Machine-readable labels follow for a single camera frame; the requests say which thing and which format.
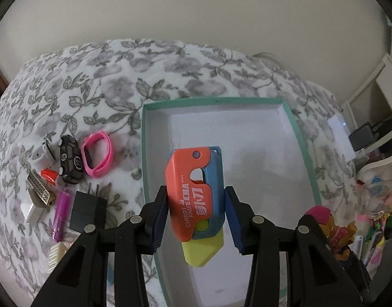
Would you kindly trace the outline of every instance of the bed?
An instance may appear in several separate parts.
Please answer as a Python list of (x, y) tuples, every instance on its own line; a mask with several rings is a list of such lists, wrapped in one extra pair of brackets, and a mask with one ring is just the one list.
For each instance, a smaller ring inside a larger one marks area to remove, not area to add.
[[(306, 142), (322, 203), (338, 224), (354, 218), (355, 168), (335, 148), (327, 119), (339, 112), (334, 96), (302, 81), (271, 60), (180, 41), (109, 40), (72, 46), (27, 62), (0, 100), (0, 259), (17, 284), (34, 298), (47, 278), (47, 255), (54, 211), (37, 225), (25, 222), (30, 156), (43, 139), (72, 134), (79, 142), (104, 129), (124, 142), (115, 144), (116, 169), (97, 179), (108, 197), (106, 225), (139, 213), (141, 118), (145, 103), (192, 97), (269, 97), (289, 104)], [(87, 190), (83, 181), (80, 190)], [(67, 228), (72, 243), (78, 233)], [(151, 306), (165, 306), (154, 260), (144, 258)], [(109, 285), (108, 305), (115, 304)]]

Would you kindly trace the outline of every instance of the pink hat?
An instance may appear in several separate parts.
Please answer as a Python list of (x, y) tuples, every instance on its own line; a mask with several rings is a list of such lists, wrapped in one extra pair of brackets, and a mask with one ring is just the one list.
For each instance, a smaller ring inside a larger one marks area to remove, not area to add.
[(309, 214), (315, 218), (318, 224), (325, 225), (331, 215), (331, 210), (322, 205), (316, 205), (309, 209), (305, 214)]

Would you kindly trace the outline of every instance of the toy car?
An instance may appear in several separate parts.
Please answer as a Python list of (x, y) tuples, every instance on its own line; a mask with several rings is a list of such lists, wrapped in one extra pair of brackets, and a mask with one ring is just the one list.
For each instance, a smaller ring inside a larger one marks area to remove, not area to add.
[(84, 176), (81, 150), (78, 142), (71, 135), (63, 135), (58, 141), (60, 163), (58, 174), (66, 183), (77, 184)]

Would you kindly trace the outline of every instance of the blue gripper pad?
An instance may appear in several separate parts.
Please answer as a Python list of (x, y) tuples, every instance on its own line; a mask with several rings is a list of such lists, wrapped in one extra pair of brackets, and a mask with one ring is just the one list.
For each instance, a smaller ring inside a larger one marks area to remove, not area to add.
[(202, 167), (204, 183), (211, 188), (213, 198), (213, 215), (209, 218), (209, 228), (204, 232), (193, 231), (192, 239), (205, 239), (215, 237), (223, 227), (225, 220), (224, 205), (224, 178), (221, 149), (210, 146), (211, 159), (206, 167)]
[(163, 232), (165, 230), (168, 213), (169, 213), (168, 198), (165, 197), (162, 204), (160, 205), (158, 214), (156, 216), (156, 220), (152, 228), (153, 231), (152, 247), (154, 251), (156, 251), (160, 247), (160, 244), (162, 243), (162, 237), (163, 237)]
[(233, 237), (234, 246), (238, 249), (240, 254), (243, 254), (245, 246), (242, 239), (242, 227), (227, 188), (225, 189), (225, 212), (231, 236)]

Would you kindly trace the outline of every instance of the toy figurine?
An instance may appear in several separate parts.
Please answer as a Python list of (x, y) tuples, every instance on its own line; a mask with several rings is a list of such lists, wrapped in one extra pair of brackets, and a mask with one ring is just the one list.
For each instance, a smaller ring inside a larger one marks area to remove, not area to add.
[(350, 249), (348, 245), (353, 243), (356, 226), (350, 223), (348, 227), (336, 226), (331, 210), (321, 205), (309, 209), (305, 214), (315, 218), (322, 232), (328, 238), (332, 252), (337, 261), (346, 261), (349, 257)]

